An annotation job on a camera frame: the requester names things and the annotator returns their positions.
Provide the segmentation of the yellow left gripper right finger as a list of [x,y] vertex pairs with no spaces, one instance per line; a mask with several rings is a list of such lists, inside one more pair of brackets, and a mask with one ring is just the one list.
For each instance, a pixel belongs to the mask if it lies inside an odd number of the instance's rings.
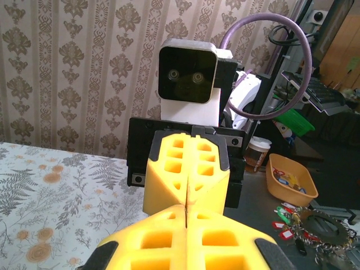
[[187,210],[187,269],[295,269],[275,240],[208,209]]

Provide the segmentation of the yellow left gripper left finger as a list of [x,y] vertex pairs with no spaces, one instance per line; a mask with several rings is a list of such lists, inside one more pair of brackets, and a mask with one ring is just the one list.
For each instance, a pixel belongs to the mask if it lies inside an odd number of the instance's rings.
[[186,209],[173,205],[105,237],[81,269],[186,269]]

